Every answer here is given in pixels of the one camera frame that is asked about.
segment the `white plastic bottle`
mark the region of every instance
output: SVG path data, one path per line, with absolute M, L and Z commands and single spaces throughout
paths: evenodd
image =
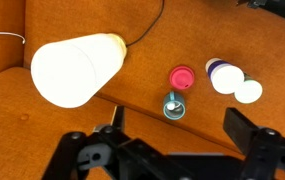
M 94 34 L 49 43 L 34 55 L 31 74 L 51 103 L 74 108 L 86 103 L 122 67 L 127 48 L 115 34 Z

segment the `black metal bracket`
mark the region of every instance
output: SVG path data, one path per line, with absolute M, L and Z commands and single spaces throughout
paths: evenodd
M 237 5 L 245 4 L 249 8 L 263 8 L 285 18 L 285 0 L 238 0 Z
M 246 155 L 242 177 L 270 179 L 276 168 L 285 170 L 285 138 L 279 132 L 259 128 L 235 108 L 226 110 L 223 128 Z

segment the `cushion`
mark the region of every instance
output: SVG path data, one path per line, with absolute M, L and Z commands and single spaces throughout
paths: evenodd
M 0 32 L 24 35 L 25 0 L 0 1 Z M 0 35 L 0 72 L 22 66 L 24 46 L 16 36 Z
M 93 97 L 74 109 L 47 102 L 35 89 L 30 71 L 11 68 L 0 73 L 0 179 L 40 179 L 61 136 L 70 131 L 89 135 L 99 124 L 110 123 L 115 103 Z M 183 129 L 126 109 L 125 132 L 160 152 L 239 153 Z M 101 170 L 92 179 L 108 179 Z
M 113 32 L 127 43 L 152 23 L 161 1 L 27 1 L 25 67 L 42 45 L 84 35 Z M 217 93 L 205 72 L 219 57 L 259 81 L 264 92 L 252 104 Z M 178 65 L 194 70 L 195 83 L 179 91 L 186 114 L 169 121 L 162 101 L 170 71 Z M 128 48 L 122 69 L 97 96 L 125 104 L 156 119 L 235 149 L 222 130 L 227 107 L 236 107 L 254 123 L 285 136 L 285 19 L 234 1 L 166 1 L 162 17 L 137 44 Z

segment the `white bottle cap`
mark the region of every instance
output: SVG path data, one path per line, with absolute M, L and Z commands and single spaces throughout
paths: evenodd
M 262 85 L 255 80 L 246 80 L 234 92 L 235 99 L 240 103 L 249 104 L 258 100 L 263 92 Z
M 219 58 L 210 59 L 206 65 L 212 85 L 221 94 L 231 94 L 243 83 L 244 73 L 236 66 Z

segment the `white cable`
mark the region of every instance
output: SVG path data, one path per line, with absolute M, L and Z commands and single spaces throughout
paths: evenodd
M 22 44 L 25 44 L 25 38 L 19 34 L 10 33 L 10 32 L 0 32 L 0 35 L 11 35 L 11 36 L 20 37 L 20 38 L 22 38 Z

